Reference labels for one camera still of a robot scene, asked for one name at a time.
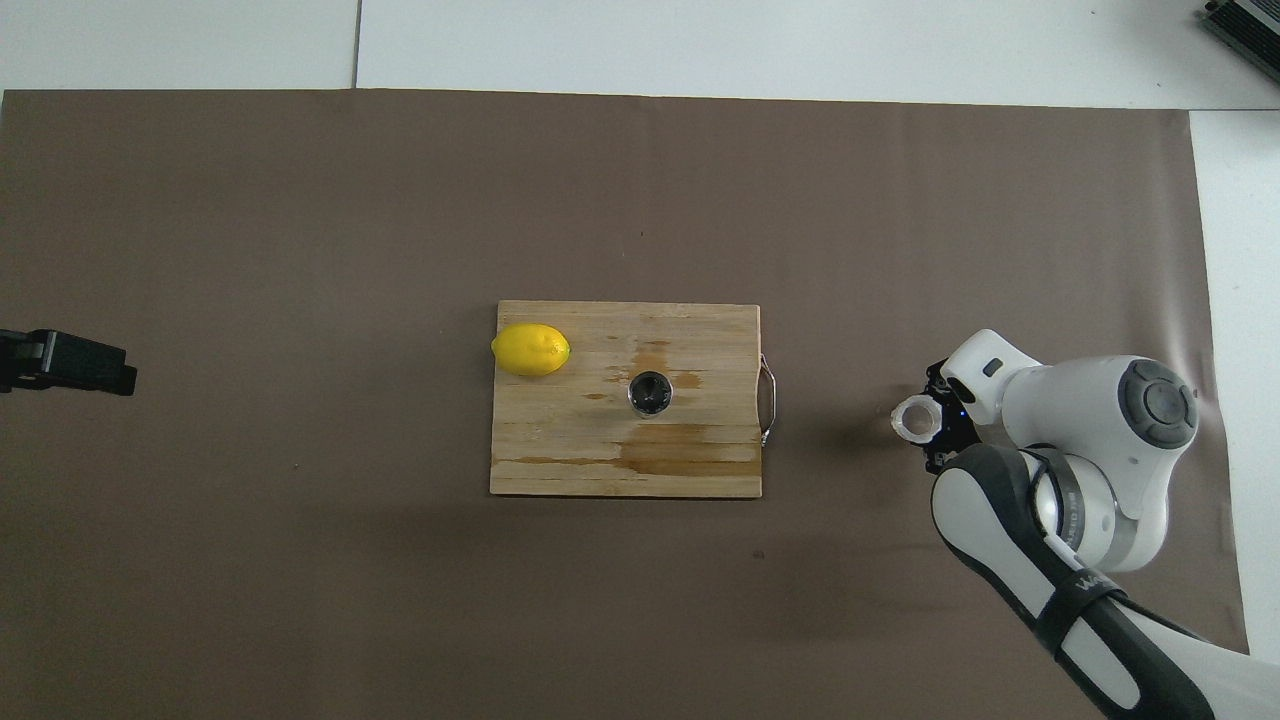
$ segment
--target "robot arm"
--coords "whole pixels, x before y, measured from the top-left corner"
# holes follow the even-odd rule
[[[1130,356],[1044,366],[991,331],[940,375],[927,388],[940,407],[1002,424],[1023,450],[951,457],[933,488],[938,533],[1094,705],[1108,717],[1280,716],[1280,667],[1194,637],[1098,571],[1140,568],[1164,541],[1169,473],[1194,436],[1185,383]],[[929,462],[932,442],[916,442]]]
[[[964,450],[938,475],[933,520],[1089,700],[1107,717],[1280,716],[1280,667],[1151,615],[1042,532],[1030,510],[1042,465],[991,445]]]

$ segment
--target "lemon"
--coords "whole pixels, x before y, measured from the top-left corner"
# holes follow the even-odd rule
[[[547,375],[568,360],[568,341],[541,323],[515,323],[502,328],[489,345],[498,366],[513,375]]]

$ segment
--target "brown backdrop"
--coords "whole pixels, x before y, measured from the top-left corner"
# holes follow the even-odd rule
[[[1188,118],[471,92],[8,92],[6,717],[1078,717],[888,430],[992,327],[1198,389],[1164,553],[1244,648]],[[759,304],[759,501],[486,495],[499,299]]]

